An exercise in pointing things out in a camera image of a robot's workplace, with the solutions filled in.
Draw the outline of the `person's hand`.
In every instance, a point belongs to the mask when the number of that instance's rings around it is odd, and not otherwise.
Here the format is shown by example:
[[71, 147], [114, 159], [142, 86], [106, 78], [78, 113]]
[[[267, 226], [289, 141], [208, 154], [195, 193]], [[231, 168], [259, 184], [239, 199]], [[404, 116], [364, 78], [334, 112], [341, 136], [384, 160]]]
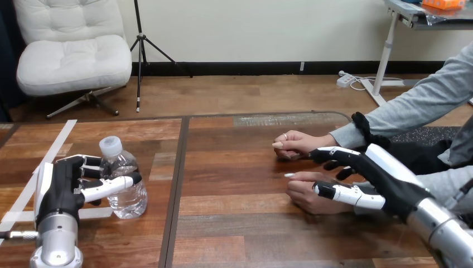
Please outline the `person's hand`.
[[297, 160], [317, 148], [337, 145], [330, 134], [315, 137], [294, 130], [283, 133], [272, 143], [276, 155], [283, 160]]
[[312, 189], [314, 182], [318, 180], [335, 182], [336, 179], [332, 177], [310, 171], [287, 173], [284, 177], [289, 179], [286, 193], [291, 201], [309, 214], [331, 215], [354, 211], [352, 205], [319, 197]]

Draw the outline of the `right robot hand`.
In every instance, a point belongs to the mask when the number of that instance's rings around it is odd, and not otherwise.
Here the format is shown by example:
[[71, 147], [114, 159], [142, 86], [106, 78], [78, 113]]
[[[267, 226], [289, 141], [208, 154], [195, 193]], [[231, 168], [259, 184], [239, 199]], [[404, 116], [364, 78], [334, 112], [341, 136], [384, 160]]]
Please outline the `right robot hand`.
[[341, 182], [316, 181], [313, 191], [320, 197], [355, 207], [382, 210], [397, 216], [403, 223], [433, 195], [401, 162], [378, 145], [371, 144], [365, 152], [338, 146], [320, 147], [309, 153], [317, 163], [335, 161], [347, 166], [370, 182], [372, 187], [349, 186]]

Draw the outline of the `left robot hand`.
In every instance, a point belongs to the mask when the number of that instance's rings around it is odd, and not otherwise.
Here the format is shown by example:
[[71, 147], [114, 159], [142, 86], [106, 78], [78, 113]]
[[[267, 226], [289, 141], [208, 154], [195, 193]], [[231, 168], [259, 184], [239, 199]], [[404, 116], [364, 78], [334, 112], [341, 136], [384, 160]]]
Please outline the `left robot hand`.
[[101, 157], [76, 154], [38, 167], [33, 209], [36, 229], [51, 213], [66, 213], [79, 222], [79, 210], [85, 203], [107, 198], [142, 181], [137, 171], [104, 179], [98, 170], [87, 168], [98, 167], [101, 161]]

